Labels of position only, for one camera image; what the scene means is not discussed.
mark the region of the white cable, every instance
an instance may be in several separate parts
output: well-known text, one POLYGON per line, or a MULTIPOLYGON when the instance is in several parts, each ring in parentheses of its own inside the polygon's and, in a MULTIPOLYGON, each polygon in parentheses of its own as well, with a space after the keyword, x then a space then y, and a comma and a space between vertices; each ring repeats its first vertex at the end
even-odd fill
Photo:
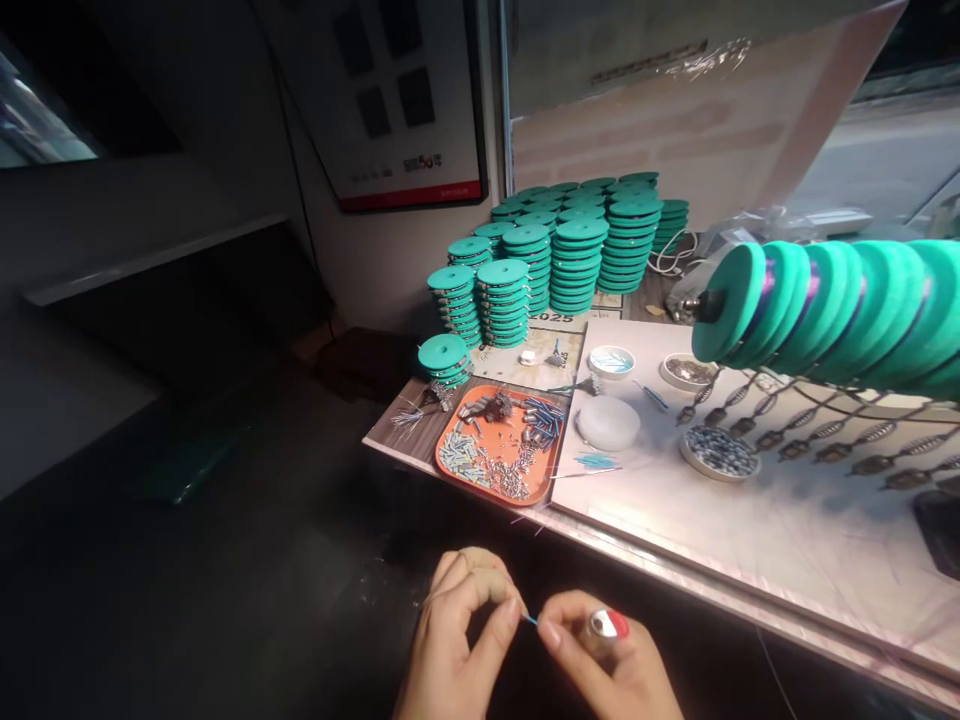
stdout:
POLYGON ((676 234, 672 238, 670 238, 670 242, 668 242, 663 247, 663 250, 661 250, 660 252, 651 252, 650 255, 656 256, 657 259, 656 259, 656 262, 653 263, 653 262, 650 262, 650 258, 647 258, 647 267, 649 267, 655 273, 658 273, 660 275, 665 275, 667 277, 678 277, 680 275, 683 275, 684 271, 678 268, 677 265, 681 260, 683 260, 684 258, 690 257, 691 255, 693 255, 694 252, 696 252, 697 245, 700 244, 700 236, 697 235, 697 233, 695 232, 690 233, 691 235, 693 235, 693 247, 691 247, 689 250, 682 250, 678 252, 676 255, 670 255, 668 254, 667 251, 670 249, 673 243, 676 242, 677 238, 683 235, 685 232, 687 232, 686 229, 677 230, 676 234), (670 267, 666 267, 666 268, 660 267, 660 261, 663 260, 663 258, 672 258, 673 264, 670 265, 670 267))
POLYGON ((763 633, 760 631, 759 625, 754 625, 757 629, 757 637, 760 638, 760 647, 763 648, 763 654, 767 658, 767 665, 770 666, 770 672, 773 673, 773 679, 777 681, 777 687, 780 688, 780 695, 783 696, 783 701, 787 704, 787 710, 790 711, 790 717, 793 720, 797 720, 797 714, 793 711, 793 705, 790 704, 790 699, 787 697, 787 691, 783 689, 783 685, 780 683, 780 676, 777 675, 777 669, 773 666, 773 661, 770 659, 770 653, 767 652, 767 643, 763 639, 763 633))

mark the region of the lighter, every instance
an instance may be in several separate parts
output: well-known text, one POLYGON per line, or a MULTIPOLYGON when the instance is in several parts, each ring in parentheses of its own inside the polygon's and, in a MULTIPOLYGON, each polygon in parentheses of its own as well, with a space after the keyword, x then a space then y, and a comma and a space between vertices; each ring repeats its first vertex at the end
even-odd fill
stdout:
POLYGON ((616 610, 597 610, 587 622, 590 633, 598 638, 614 640, 630 634, 627 619, 616 610))

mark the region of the tray of beads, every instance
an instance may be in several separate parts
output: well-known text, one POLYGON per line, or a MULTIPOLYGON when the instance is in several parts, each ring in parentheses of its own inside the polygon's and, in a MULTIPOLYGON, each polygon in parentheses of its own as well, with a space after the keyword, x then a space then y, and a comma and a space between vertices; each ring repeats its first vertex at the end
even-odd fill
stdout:
POLYGON ((493 385, 472 388, 437 443, 446 475, 517 507, 540 502, 557 466, 564 411, 493 385))

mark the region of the orange tray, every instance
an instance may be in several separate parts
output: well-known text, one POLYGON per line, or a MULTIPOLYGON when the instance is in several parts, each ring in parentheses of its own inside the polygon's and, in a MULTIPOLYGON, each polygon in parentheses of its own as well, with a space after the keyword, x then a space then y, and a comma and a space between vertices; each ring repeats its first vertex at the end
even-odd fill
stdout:
MULTIPOLYGON (((515 507, 529 507, 530 505, 536 505, 538 502, 543 500, 547 494, 547 491, 550 490, 550 476, 553 475, 553 472, 556 470, 557 455, 560 453, 560 439, 563 437, 563 421, 560 422, 560 437, 554 441, 553 445, 550 446, 550 449, 547 452, 536 452, 534 455, 533 465, 530 466, 529 472, 523 476, 523 480, 527 484, 527 488, 530 490, 530 497, 528 497, 526 500, 514 500, 513 498, 508 498, 505 495, 501 495, 496 490, 486 488, 483 485, 477 485, 469 480, 457 477, 440 461, 440 448, 443 445, 443 441, 446 439, 447 435, 453 432, 454 427, 456 427, 457 423, 460 421, 460 418, 457 417, 460 413, 460 408, 467 403, 476 402, 484 395, 496 395, 498 392, 505 392, 507 395, 518 401, 526 400, 527 398, 535 398, 537 400, 543 400, 544 402, 550 402, 546 398, 537 397, 536 395, 528 395, 527 393, 516 392, 515 390, 507 390, 506 388, 495 387, 493 385, 478 385, 464 395, 463 400, 460 401, 456 411, 453 413, 453 417, 450 418, 450 422, 448 422, 447 426, 443 429, 443 433, 440 435, 440 441, 437 443, 436 450, 434 450, 434 457, 437 462, 437 467, 440 468, 441 472, 448 477, 453 478, 457 482, 463 483, 467 487, 473 488, 474 490, 479 490, 480 492, 485 493, 492 498, 496 498, 500 502, 506 503, 507 505, 513 505, 515 507)), ((473 425, 467 425, 464 423, 463 434, 472 435, 473 437, 477 438, 477 445, 486 450, 487 455, 490 458, 503 459, 504 462, 512 463, 520 454, 520 448, 513 447, 513 443, 516 441, 517 445, 519 446, 520 436, 523 433, 523 429, 526 427, 526 423, 523 422, 523 415, 525 412, 526 410, 519 407, 514 410, 513 418, 510 420, 512 427, 506 422, 488 423, 481 416, 477 418, 477 422, 473 425), (481 431, 483 432, 482 437, 477 432, 477 424, 481 424, 481 431)))

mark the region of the cable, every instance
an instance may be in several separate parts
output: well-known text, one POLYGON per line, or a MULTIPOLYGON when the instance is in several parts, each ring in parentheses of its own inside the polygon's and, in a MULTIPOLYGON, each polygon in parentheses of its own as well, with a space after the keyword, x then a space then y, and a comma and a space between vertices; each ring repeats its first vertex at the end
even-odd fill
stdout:
MULTIPOLYGON (((697 235, 697 233, 695 232, 690 233, 691 235, 693 235, 693 247, 691 247, 689 250, 682 250, 678 252, 676 255, 669 255, 667 253, 667 250, 669 250, 670 246, 673 245, 674 242, 676 242, 677 238, 683 235, 685 232, 687 232, 686 229, 678 230, 676 234, 672 238, 670 238, 670 242, 668 242, 660 252, 651 252, 650 254, 656 256, 657 260, 656 260, 656 263, 652 263, 650 259, 647 258, 647 267, 649 267, 655 273, 658 273, 660 275, 665 275, 667 277, 679 277, 683 275, 685 270, 681 270, 680 268, 677 267, 677 265, 681 260, 690 257, 691 255, 693 255, 694 252, 696 252, 697 246, 700 244, 700 236, 697 235), (665 257, 673 258, 673 264, 670 265, 670 267, 668 268, 661 268, 660 261, 665 257)), ((693 264, 695 262, 702 262, 702 261, 692 260, 690 264, 693 264)))
POLYGON ((787 704, 787 710, 790 711, 790 717, 793 720, 797 720, 797 714, 793 711, 793 705, 790 704, 790 699, 787 697, 787 691, 783 689, 783 685, 780 682, 780 676, 777 675, 777 669, 773 666, 773 661, 770 659, 770 653, 767 652, 767 643, 763 639, 763 633, 760 631, 759 625, 754 625, 757 630, 757 637, 760 638, 760 647, 763 648, 763 655, 767 658, 767 665, 770 666, 770 672, 773 673, 773 679, 777 681, 777 687, 780 688, 780 695, 783 697, 783 701, 787 704))
MULTIPOLYGON (((287 115, 287 105, 283 99, 283 76, 280 71, 280 63, 277 60, 276 54, 273 52, 273 46, 270 45, 270 39, 267 37, 266 28, 264 28, 263 23, 260 21, 260 15, 257 13, 257 10, 253 6, 251 0, 247 0, 247 7, 250 8, 250 13, 253 15, 253 20, 257 25, 257 29, 260 31, 260 39, 263 41, 264 49, 267 51, 267 57, 270 59, 270 71, 273 73, 273 84, 277 89, 277 104, 280 106, 280 116, 283 118, 283 132, 287 141, 287 151, 290 153, 290 162, 293 164, 293 175, 297 181, 297 194, 300 198, 300 212, 303 214, 303 223, 307 230, 307 241, 310 243, 310 254, 313 257, 313 267, 314 270, 316 270, 320 281, 323 282, 323 274, 320 272, 320 261, 317 259, 317 246, 313 240, 313 225, 310 222, 310 213, 307 212, 307 201, 303 193, 303 180, 300 178, 300 163, 297 162, 297 152, 293 146, 293 133, 290 131, 290 118, 287 115)), ((337 339, 337 335, 333 331, 333 307, 331 307, 330 312, 327 313, 327 329, 330 331, 330 341, 335 341, 337 339)))

